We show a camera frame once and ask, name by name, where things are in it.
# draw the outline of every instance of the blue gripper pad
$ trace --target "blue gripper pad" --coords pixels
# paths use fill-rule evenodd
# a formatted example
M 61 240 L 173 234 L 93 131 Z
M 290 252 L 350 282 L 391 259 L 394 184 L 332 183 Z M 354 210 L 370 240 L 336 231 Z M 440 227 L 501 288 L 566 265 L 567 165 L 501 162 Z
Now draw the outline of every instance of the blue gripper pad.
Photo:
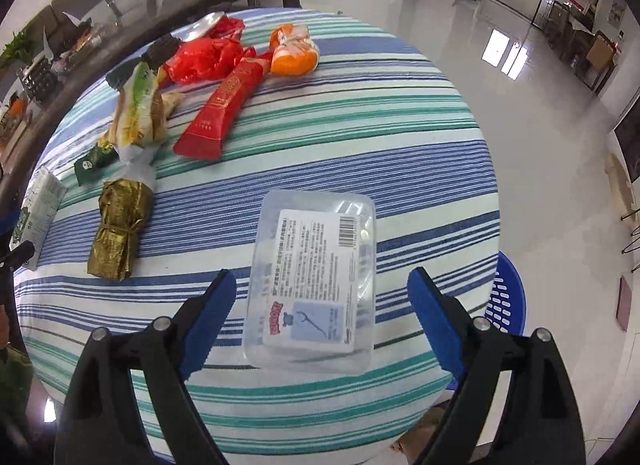
M 436 298 L 435 294 L 440 294 L 440 291 L 437 288 L 431 289 L 417 269 L 409 274 L 406 289 L 409 302 L 414 307 L 440 367 L 450 371 L 459 381 L 465 373 L 462 343 Z
M 182 341 L 180 375 L 183 380 L 187 380 L 191 373 L 200 371 L 204 366 L 235 300 L 236 278 L 228 272 L 211 293 L 198 319 Z
M 20 209 L 11 210 L 5 217 L 0 218 L 0 234 L 13 230 L 20 219 Z

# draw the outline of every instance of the blue plastic stool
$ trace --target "blue plastic stool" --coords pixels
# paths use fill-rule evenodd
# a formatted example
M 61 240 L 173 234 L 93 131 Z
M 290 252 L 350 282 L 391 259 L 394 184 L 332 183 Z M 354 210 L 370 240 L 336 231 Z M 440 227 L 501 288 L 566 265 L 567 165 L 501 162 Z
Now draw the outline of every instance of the blue plastic stool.
M 494 288 L 486 305 L 484 316 L 504 333 L 522 335 L 527 316 L 527 301 L 524 286 L 513 263 L 502 252 L 498 252 Z M 447 389 L 455 390 L 458 382 L 451 381 Z

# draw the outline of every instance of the barcode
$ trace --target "barcode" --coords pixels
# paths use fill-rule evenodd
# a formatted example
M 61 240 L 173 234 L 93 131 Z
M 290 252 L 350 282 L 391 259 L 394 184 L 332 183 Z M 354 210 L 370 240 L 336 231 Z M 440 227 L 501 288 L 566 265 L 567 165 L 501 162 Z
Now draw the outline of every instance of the barcode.
M 356 247 L 356 218 L 342 216 L 338 231 L 338 245 L 354 249 Z

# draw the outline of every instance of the striped tablecloth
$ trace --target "striped tablecloth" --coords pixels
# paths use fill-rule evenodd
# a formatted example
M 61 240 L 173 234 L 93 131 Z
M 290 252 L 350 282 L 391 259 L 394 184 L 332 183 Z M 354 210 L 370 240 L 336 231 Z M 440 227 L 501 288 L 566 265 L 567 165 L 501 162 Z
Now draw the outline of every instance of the striped tablecloth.
M 156 205 L 140 259 L 122 283 L 86 273 L 101 185 L 79 188 L 72 162 L 106 130 L 116 101 L 103 80 L 94 84 L 40 160 L 68 191 L 38 269 L 15 277 L 20 324 L 39 377 L 63 401 L 92 330 L 135 331 L 171 317 L 220 268 L 230 268 L 238 298 L 205 369 L 188 382 L 218 446 L 231 464 L 361 463 L 409 429 L 450 381 L 408 302 L 409 271 L 424 266 L 468 311 L 484 310 L 498 254 L 491 159 L 451 82 L 400 39 L 309 10 L 237 16 L 247 24 L 243 42 L 258 47 L 279 24 L 308 24 L 321 49 L 318 69 L 267 79 L 244 106 L 217 164 L 172 152 L 215 84 L 186 92 L 154 162 Z M 376 204 L 375 350 L 359 377 L 261 370 L 244 358 L 258 212 L 273 188 L 361 193 Z M 141 374 L 134 384 L 151 445 L 169 454 Z

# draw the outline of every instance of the metal screw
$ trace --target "metal screw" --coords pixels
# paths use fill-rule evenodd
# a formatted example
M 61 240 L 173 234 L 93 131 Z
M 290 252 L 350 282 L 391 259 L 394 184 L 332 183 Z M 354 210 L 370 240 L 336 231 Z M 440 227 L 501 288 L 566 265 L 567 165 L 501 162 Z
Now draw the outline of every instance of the metal screw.
M 543 342 L 549 342 L 549 340 L 551 340 L 551 332 L 546 328 L 538 328 L 536 330 L 536 335 Z
M 102 340 L 107 336 L 107 328 L 98 328 L 91 333 L 91 338 L 93 340 Z
M 474 318 L 474 327 L 478 331 L 489 331 L 491 323 L 484 317 L 476 317 Z
M 164 331 L 171 326 L 171 319 L 169 317 L 158 317 L 154 320 L 154 329 L 156 331 Z

